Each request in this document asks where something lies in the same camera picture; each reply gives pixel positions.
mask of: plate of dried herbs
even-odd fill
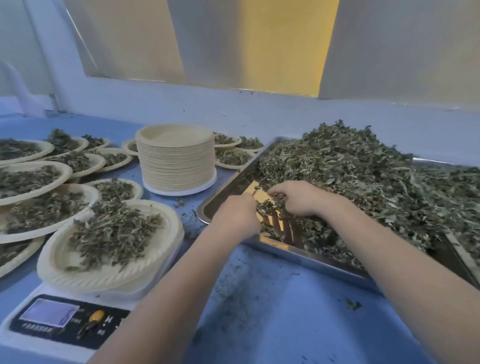
[[[133,156],[138,155],[138,148],[137,148],[137,142],[135,138],[126,140],[123,142],[121,146],[128,154],[131,154]]]
[[[144,189],[137,182],[123,178],[107,178],[85,183],[100,191],[102,200],[127,201],[139,200],[144,194]]]
[[[69,152],[79,152],[88,147],[88,140],[80,137],[72,138],[62,129],[54,129],[46,141],[54,147],[49,157],[60,156]]]
[[[43,140],[0,139],[0,166],[37,159],[53,149],[52,144]]]
[[[237,145],[237,147],[240,149],[257,153],[264,147],[264,144],[258,138],[247,138],[246,136],[241,136],[240,139],[241,143]]]
[[[237,146],[242,142],[237,136],[228,136],[222,133],[215,133],[215,149],[228,149]]]
[[[85,148],[85,152],[93,152],[98,148],[105,148],[110,145],[110,141],[107,138],[95,138],[90,134],[82,135],[83,139],[88,140],[88,146]]]
[[[254,156],[255,153],[240,148],[216,150],[215,165],[229,170],[240,170]]]
[[[130,163],[133,159],[133,157],[125,153],[122,148],[98,148],[95,153],[101,155],[106,160],[105,166],[97,170],[97,173],[116,170]]]
[[[87,213],[100,192],[84,184],[62,184],[53,191],[0,207],[0,244],[19,242],[57,231]]]
[[[72,168],[52,161],[7,164],[0,167],[0,206],[34,198],[67,181]]]
[[[0,245],[0,278],[30,258],[42,246],[45,236]]]
[[[67,291],[109,290],[158,266],[182,231],[180,218],[164,204],[100,201],[52,235],[37,272],[44,282]]]
[[[51,160],[60,162],[72,168],[72,175],[70,178],[79,178],[87,176],[100,168],[107,162],[105,158],[98,154],[81,152],[68,152],[62,155],[47,157],[43,160]]]

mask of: digital scale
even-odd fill
[[[70,293],[38,286],[0,325],[0,344],[86,363],[171,267],[181,242],[138,291]]]

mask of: table surface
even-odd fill
[[[72,114],[52,114],[48,120],[10,116],[0,118],[0,138],[39,140],[45,139],[52,128],[62,128],[72,136],[87,133],[105,137],[121,147],[141,127]],[[204,227],[194,211],[230,175],[231,171],[218,169],[214,186],[181,197],[181,201],[144,189],[143,199],[173,206],[180,215],[186,239],[179,256]],[[90,179],[111,177],[142,184],[138,160]],[[38,253],[0,278],[0,321],[40,284],[35,269],[37,258]],[[360,302],[361,308],[350,310],[347,299]],[[66,363],[3,346],[0,358],[9,364]],[[220,274],[184,362],[434,363],[384,297],[245,245],[233,252]]]

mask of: stainless steel tray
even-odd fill
[[[242,194],[252,183],[250,175],[254,171],[261,156],[264,153],[267,153],[276,144],[288,140],[291,140],[291,138],[276,137],[273,139],[262,150],[260,150],[255,158],[251,159],[241,171],[236,172],[220,189],[205,199],[197,209],[197,215],[200,221],[204,222],[205,224],[209,224],[212,221],[213,215],[228,196],[232,194]],[[414,163],[428,164],[442,168],[454,167],[449,163],[422,158],[414,158]],[[252,238],[244,243],[292,263],[327,274],[333,278],[341,279],[350,284],[354,284],[375,292],[380,292],[379,288],[367,272],[350,265],[337,262],[331,258],[311,253],[304,249],[300,249],[286,243],[281,243],[264,236]],[[463,248],[459,248],[457,245],[452,243],[444,242],[439,243],[438,246],[435,246],[434,251],[430,252],[429,255],[468,281],[470,284],[480,289],[479,270],[472,268],[471,257],[470,260],[468,259],[469,257],[465,258],[465,253],[466,252],[463,250]]]

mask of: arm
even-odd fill
[[[260,231],[251,195],[230,196],[185,255],[89,364],[178,363],[235,247]]]
[[[269,193],[285,194],[286,209],[295,215],[327,221],[440,362],[479,362],[480,291],[340,195],[305,181],[288,181]]]

